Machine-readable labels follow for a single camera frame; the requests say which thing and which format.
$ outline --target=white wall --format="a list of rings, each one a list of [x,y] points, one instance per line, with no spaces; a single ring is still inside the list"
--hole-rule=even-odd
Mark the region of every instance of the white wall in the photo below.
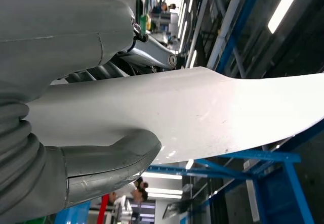
[[[179,224],[179,216],[174,216],[162,220],[163,214],[168,204],[176,202],[178,200],[162,200],[158,199],[155,204],[155,223],[154,224]]]

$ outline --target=blue scaffolding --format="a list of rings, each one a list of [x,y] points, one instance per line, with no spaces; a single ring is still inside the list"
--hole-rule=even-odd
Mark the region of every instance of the blue scaffolding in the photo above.
[[[195,215],[221,195],[245,183],[246,180],[251,180],[253,182],[258,214],[262,224],[314,223],[294,169],[294,163],[301,161],[298,155],[246,150],[220,157],[255,159],[255,161],[251,167],[243,172],[231,170],[205,159],[198,159],[195,163],[206,167],[206,169],[152,165],[147,171],[186,176],[233,178],[211,194],[208,199],[202,202],[199,208],[190,212],[188,216]],[[265,170],[273,164],[281,166],[270,173],[265,173]]]

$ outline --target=green container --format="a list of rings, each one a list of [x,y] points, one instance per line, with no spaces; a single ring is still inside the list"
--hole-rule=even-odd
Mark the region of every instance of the green container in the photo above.
[[[145,32],[147,31],[147,15],[140,16],[140,26],[142,30],[142,34],[145,34]]]
[[[41,218],[37,218],[37,219],[33,219],[33,220],[29,220],[29,221],[26,221],[26,222],[20,222],[20,223],[17,223],[17,224],[44,224],[46,220],[46,217],[41,217]]]

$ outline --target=person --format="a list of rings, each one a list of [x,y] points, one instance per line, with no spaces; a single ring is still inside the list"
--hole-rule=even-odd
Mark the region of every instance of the person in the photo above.
[[[147,182],[144,182],[142,177],[139,177],[134,183],[137,189],[146,189],[149,187],[149,184]]]
[[[165,2],[162,2],[158,6],[153,7],[151,13],[160,14],[162,12],[168,12],[169,9],[175,9],[175,8],[176,8],[175,4],[170,4],[170,6],[168,6]]]
[[[125,187],[118,189],[110,193],[110,201],[114,203],[116,199],[126,196],[128,198],[133,198],[136,202],[146,201],[148,198],[147,191],[143,189],[137,189],[134,183],[131,183]]]

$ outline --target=red pole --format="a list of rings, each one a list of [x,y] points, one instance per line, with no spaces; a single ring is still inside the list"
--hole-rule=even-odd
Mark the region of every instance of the red pole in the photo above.
[[[103,195],[101,197],[101,205],[99,210],[98,218],[97,219],[97,224],[103,224],[103,218],[105,217],[106,207],[110,200],[110,194]]]

